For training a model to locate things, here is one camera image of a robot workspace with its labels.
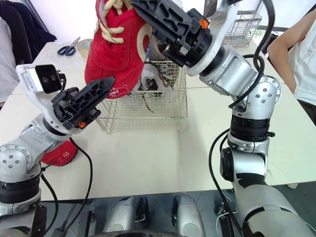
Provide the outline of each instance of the red sneaker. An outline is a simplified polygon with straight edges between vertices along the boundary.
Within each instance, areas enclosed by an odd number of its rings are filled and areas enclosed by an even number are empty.
[[[129,0],[97,0],[96,12],[99,24],[85,67],[85,82],[114,76],[107,98],[120,98],[139,81],[152,27],[137,15]]]

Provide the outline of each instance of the white shoe lace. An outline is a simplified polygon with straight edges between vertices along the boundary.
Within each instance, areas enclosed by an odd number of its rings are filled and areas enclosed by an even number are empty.
[[[133,8],[130,0],[108,0],[104,5],[103,16],[106,17],[112,7],[116,9],[118,15],[123,14],[121,10],[123,7],[123,4],[126,6],[127,10],[130,10]],[[105,27],[100,20],[99,20],[99,26],[102,31],[102,37],[106,41],[111,42],[111,43],[124,43],[123,38],[112,37],[112,34],[122,33],[124,31],[124,27],[108,28],[108,27]]]

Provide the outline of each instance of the white wall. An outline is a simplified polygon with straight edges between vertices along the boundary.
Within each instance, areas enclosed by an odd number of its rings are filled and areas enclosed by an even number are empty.
[[[276,27],[290,28],[314,6],[315,0],[272,0],[276,12]],[[260,25],[268,24],[267,10],[263,6],[259,14],[262,16]]]
[[[59,42],[93,38],[95,0],[31,0],[48,30]]]
[[[243,0],[239,3],[239,9],[254,10],[258,1]],[[95,0],[31,0],[31,2],[48,30],[57,37],[59,42],[71,42],[79,36],[81,39],[93,37],[97,22]],[[314,0],[299,2],[273,0],[273,2],[277,10],[276,26],[282,27],[295,24],[314,4]],[[203,14],[204,0],[182,0],[182,5],[185,11],[195,8]],[[266,17],[264,8],[261,14]]]

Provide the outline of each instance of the floor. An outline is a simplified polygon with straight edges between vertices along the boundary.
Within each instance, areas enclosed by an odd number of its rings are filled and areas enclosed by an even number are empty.
[[[299,215],[312,226],[316,227],[316,182],[299,184],[295,190],[289,189],[287,186],[276,187],[288,199],[292,206],[296,209]],[[204,192],[189,192],[188,193],[197,203],[200,210],[205,232],[207,237],[216,237],[215,221],[216,214],[214,212],[214,199],[218,196],[216,191]],[[232,200],[234,195],[225,191],[225,194]],[[149,230],[175,232],[175,228],[171,224],[171,208],[174,194],[157,194],[148,195],[148,204],[150,209],[150,225]],[[106,217],[109,215],[111,209],[118,202],[118,197],[98,198],[94,199],[89,205],[89,208],[94,209],[97,219],[95,232],[100,233],[105,225]],[[51,222],[54,213],[54,203],[42,202],[47,206],[47,224]],[[54,229],[60,227],[66,219],[69,211],[74,204],[61,203],[59,206],[59,213],[55,224],[46,236],[51,237]],[[79,210],[80,205],[75,206],[70,220],[72,220]],[[75,221],[71,229],[67,232],[66,237],[76,237],[78,233],[78,221]]]

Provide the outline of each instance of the dish rack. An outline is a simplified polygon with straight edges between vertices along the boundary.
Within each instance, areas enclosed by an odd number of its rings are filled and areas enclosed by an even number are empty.
[[[249,46],[261,19],[256,11],[238,11],[235,22],[224,37],[224,44]]]
[[[172,90],[137,90],[118,99],[104,99],[97,109],[100,127],[108,134],[115,130],[181,131],[188,118],[185,74],[171,61],[153,61],[164,75]]]

